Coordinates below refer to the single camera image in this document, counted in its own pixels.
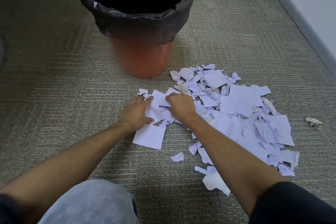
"forearm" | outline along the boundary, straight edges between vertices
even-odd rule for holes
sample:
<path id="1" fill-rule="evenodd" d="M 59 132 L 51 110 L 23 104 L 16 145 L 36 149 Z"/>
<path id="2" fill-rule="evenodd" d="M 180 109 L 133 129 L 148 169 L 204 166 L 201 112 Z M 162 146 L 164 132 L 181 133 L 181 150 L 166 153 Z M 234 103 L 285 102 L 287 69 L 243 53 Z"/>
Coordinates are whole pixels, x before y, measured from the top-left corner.
<path id="1" fill-rule="evenodd" d="M 24 173 L 0 193 L 14 198 L 28 222 L 36 222 L 53 203 L 74 185 L 90 176 L 104 156 L 127 132 L 114 124 L 48 158 Z"/>
<path id="2" fill-rule="evenodd" d="M 248 216 L 258 197 L 280 181 L 287 181 L 274 168 L 207 124 L 200 116 L 186 126 L 205 148 L 222 179 Z"/>

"hand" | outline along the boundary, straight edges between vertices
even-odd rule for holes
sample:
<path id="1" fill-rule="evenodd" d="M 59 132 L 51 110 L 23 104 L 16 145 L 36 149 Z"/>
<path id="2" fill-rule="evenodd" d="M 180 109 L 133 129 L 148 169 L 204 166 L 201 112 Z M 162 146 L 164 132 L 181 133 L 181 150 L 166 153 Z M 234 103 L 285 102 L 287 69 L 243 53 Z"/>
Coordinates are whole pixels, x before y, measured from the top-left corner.
<path id="1" fill-rule="evenodd" d="M 121 112 L 118 123 L 122 124 L 128 133 L 141 129 L 145 124 L 153 122 L 150 117 L 145 117 L 144 112 L 152 102 L 153 97 L 146 100 L 143 96 L 135 97 Z"/>
<path id="2" fill-rule="evenodd" d="M 187 125 L 191 118 L 198 116 L 193 98 L 186 94 L 172 93 L 166 96 L 166 100 L 171 104 L 171 114 L 184 125 Z"/>

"gray patterned carpet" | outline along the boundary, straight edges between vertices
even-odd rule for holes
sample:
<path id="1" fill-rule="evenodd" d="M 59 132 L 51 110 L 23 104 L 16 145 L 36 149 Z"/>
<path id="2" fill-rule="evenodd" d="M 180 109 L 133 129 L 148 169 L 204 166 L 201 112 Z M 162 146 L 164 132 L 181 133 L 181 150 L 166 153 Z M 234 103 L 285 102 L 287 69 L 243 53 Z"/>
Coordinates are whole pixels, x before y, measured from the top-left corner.
<path id="1" fill-rule="evenodd" d="M 167 69 L 126 74 L 79 0 L 1 0 L 7 62 L 0 72 L 0 184 L 115 122 L 139 88 L 165 91 L 169 71 L 215 63 L 242 83 L 268 85 L 300 152 L 293 181 L 336 205 L 336 87 L 278 0 L 195 0 Z M 316 131 L 305 117 L 323 121 Z M 235 198 L 207 191 L 190 131 L 168 127 L 162 150 L 121 141 L 91 178 L 122 184 L 143 223 L 245 223 Z M 185 161 L 170 156 L 183 151 Z"/>

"trash can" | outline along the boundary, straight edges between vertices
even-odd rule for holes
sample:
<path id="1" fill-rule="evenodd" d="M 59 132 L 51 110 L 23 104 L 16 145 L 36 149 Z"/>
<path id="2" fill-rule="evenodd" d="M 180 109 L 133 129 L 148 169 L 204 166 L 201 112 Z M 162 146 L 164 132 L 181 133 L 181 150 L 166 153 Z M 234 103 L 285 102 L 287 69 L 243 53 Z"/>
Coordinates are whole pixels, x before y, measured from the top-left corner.
<path id="1" fill-rule="evenodd" d="M 108 36 L 126 72 L 148 78 L 167 66 L 194 0 L 80 0 Z"/>

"gray pants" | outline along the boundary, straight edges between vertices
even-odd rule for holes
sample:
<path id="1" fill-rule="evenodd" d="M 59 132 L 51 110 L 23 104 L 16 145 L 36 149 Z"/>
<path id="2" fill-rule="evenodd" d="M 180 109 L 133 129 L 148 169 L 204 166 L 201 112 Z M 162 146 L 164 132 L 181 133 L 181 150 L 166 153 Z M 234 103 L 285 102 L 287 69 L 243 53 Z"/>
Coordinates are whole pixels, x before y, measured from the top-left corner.
<path id="1" fill-rule="evenodd" d="M 88 180 L 71 188 L 44 214 L 39 224 L 140 223 L 135 197 L 120 185 Z"/>

